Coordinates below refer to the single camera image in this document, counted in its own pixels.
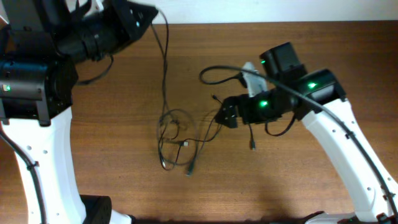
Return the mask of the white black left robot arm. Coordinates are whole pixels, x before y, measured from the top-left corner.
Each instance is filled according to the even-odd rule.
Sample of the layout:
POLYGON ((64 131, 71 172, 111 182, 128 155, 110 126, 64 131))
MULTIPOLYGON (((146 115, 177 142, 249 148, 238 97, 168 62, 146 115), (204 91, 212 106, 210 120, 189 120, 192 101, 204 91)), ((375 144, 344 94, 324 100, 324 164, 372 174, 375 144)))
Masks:
POLYGON ((78 191, 70 145, 76 64, 112 57, 158 15, 132 1, 3 1, 1 138, 19 166, 29 223, 133 223, 108 196, 78 191))

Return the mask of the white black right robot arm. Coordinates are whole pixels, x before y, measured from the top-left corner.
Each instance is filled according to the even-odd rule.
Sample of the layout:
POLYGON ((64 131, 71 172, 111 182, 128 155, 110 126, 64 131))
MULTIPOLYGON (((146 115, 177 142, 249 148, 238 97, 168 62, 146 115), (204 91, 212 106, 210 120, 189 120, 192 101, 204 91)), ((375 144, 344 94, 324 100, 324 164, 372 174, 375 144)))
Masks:
POLYGON ((237 118, 244 124, 268 124, 293 112, 312 133, 347 188, 354 212, 316 212, 301 223, 397 223, 397 182, 365 138, 334 74, 328 69, 308 73, 289 42, 264 52, 260 59, 269 78, 308 99, 280 87, 267 90, 264 79, 252 75, 247 64, 238 79, 249 92, 225 99, 215 121, 237 128, 237 118))

